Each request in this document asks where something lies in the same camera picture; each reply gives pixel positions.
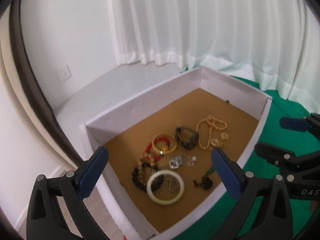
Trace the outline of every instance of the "wooden floor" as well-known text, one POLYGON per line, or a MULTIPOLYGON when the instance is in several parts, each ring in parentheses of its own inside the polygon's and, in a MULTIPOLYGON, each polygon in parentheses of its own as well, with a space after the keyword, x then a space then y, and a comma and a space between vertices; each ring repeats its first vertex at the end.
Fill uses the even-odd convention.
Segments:
MULTIPOLYGON (((58 197, 58 201, 70 231, 78 236, 81 236, 71 218, 71 215, 67 209, 67 206, 63 198, 58 197)), ((93 190, 90 197, 84 200, 84 204, 90 211, 90 214, 95 219, 97 224, 101 227, 101 229, 111 240, 123 239, 123 234, 121 233, 118 226, 115 224, 114 220, 109 214, 96 188, 93 190)), ((23 225, 20 227, 18 232, 23 237, 23 239, 26 239, 26 221, 24 221, 23 225)))

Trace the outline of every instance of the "wall outlet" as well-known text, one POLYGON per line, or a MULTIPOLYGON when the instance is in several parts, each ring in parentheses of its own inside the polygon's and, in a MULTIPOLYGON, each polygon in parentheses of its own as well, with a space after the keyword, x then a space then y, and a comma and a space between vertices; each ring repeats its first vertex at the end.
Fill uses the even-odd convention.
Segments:
POLYGON ((69 66, 66 65, 65 67, 57 70, 57 75, 61 83, 65 82, 66 80, 72 77, 71 71, 69 66))

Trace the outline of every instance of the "baseboard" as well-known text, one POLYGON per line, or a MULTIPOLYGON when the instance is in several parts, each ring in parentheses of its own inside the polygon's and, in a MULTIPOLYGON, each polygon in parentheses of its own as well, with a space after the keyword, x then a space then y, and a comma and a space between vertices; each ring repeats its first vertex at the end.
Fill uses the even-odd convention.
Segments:
MULTIPOLYGON (((55 177, 60 177, 62 176, 66 171, 61 167, 57 167, 53 173, 49 176, 49 178, 55 178, 55 177)), ((19 216, 19 218, 17 219, 16 224, 14 225, 14 228, 18 231, 19 228, 22 226, 23 222, 27 219, 27 213, 28 213, 28 205, 25 206, 25 208, 23 209, 21 215, 19 216)))

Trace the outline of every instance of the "green cloth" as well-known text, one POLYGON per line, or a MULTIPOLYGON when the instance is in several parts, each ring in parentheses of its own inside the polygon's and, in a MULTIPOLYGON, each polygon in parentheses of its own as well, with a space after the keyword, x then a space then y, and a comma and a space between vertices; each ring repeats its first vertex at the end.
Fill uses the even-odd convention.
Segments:
MULTIPOLYGON (((259 88, 257 83, 244 79, 240 80, 255 88, 259 88)), ((301 118, 305 115, 310 115, 310 113, 299 103, 280 98, 278 92, 275 90, 267 90, 266 93, 272 96, 273 99, 268 119, 259 141, 291 150, 295 152, 296 155, 303 155, 319 150, 320 142, 310 133, 285 130, 281 129, 279 126, 279 120, 283 116, 301 118)), ((277 167, 267 163, 264 159, 257 157, 254 152, 250 156, 243 170, 252 171, 256 176, 265 178, 273 178, 279 173, 279 169, 277 167)), ((249 217, 239 233, 239 236, 250 229, 259 209, 261 200, 262 197, 256 198, 249 217)), ((186 231, 178 235, 175 240, 210 239, 229 215, 235 203, 236 201, 231 199, 228 193, 225 193, 202 218, 200 218, 186 231)), ((294 235, 296 235, 310 217, 310 202, 291 199, 290 203, 292 207, 293 230, 294 235)))

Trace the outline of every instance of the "white jade bangle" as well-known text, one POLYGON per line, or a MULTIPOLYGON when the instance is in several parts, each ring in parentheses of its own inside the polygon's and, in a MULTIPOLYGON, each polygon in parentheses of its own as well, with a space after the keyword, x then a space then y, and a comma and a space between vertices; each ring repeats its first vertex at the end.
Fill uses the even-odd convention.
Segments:
POLYGON ((163 171, 157 171, 156 173, 152 174, 150 176, 150 178, 148 179, 148 183, 147 183, 147 193, 149 195, 149 197, 156 203, 160 204, 160 205, 171 205, 173 203, 176 203, 183 195, 184 192, 184 183, 182 178, 180 177, 180 175, 178 173, 175 173, 173 171, 169 171, 169 170, 163 170, 163 171), (171 175, 173 177, 175 177, 179 184, 180 184, 180 190, 178 195, 171 199, 171 200, 160 200, 158 198, 155 197, 155 195, 153 195, 152 190, 151 190, 151 184, 152 182, 155 180, 156 177, 161 176, 161 175, 171 175))

